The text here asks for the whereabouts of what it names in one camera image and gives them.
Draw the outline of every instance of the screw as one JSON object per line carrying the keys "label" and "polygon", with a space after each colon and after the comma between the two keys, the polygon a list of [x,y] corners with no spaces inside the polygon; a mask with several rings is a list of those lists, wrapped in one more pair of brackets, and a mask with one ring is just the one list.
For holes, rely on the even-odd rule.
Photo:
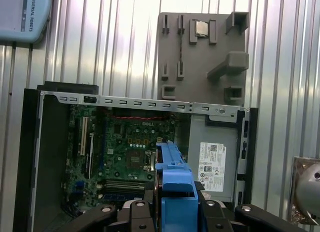
{"label": "screw", "polygon": [[242,206],[241,209],[246,211],[246,212],[250,212],[251,211],[251,208],[249,206]]}
{"label": "screw", "polygon": [[221,114],[224,114],[224,113],[226,112],[226,110],[225,110],[224,108],[220,108],[220,109],[219,109],[219,112],[220,112]]}
{"label": "screw", "polygon": [[314,174],[314,178],[315,178],[315,179],[319,179],[319,178],[320,178],[320,173],[318,173],[318,172],[315,173],[315,174]]}
{"label": "screw", "polygon": [[209,206],[214,206],[214,204],[215,204],[215,202],[213,202],[213,201],[211,201],[211,200],[207,201],[206,203],[207,203],[207,205],[209,205]]}
{"label": "screw", "polygon": [[219,223],[218,223],[218,224],[216,224],[216,228],[217,228],[217,229],[223,229],[224,227],[223,227],[222,224],[219,224]]}
{"label": "screw", "polygon": [[111,208],[109,207],[104,207],[101,209],[102,212],[109,212],[111,210]]}

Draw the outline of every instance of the green circuit board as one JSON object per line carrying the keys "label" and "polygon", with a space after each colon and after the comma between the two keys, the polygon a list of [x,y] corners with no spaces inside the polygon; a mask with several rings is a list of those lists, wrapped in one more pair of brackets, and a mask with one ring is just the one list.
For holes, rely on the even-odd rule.
{"label": "green circuit board", "polygon": [[174,141],[173,114],[125,116],[71,105],[64,195],[78,207],[141,197],[155,175],[156,143]]}

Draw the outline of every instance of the label sticker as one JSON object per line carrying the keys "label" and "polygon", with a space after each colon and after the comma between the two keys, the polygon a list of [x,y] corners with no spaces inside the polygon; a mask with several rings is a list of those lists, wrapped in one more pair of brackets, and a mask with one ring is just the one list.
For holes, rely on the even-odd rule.
{"label": "label sticker", "polygon": [[198,181],[207,191],[223,192],[226,153],[222,143],[200,143]]}

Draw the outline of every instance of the wire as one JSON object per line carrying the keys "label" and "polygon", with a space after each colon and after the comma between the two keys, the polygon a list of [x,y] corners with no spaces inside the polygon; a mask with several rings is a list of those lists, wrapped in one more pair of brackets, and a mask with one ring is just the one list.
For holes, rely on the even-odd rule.
{"label": "wire", "polygon": [[167,118],[168,116],[163,116],[163,117],[118,117],[118,116],[111,116],[112,118],[118,118],[118,119],[141,119],[141,120],[154,120],[154,119],[163,119]]}

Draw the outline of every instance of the robotic arm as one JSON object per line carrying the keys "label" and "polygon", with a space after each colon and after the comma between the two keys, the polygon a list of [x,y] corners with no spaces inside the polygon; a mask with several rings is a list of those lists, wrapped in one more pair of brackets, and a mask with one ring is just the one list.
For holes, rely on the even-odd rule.
{"label": "robotic arm", "polygon": [[97,206],[60,232],[304,231],[252,204],[239,205],[232,212],[220,201],[205,200],[201,184],[194,182],[191,169],[172,142],[157,144],[156,160],[155,183],[145,188],[144,200],[127,201],[120,211],[112,205]]}

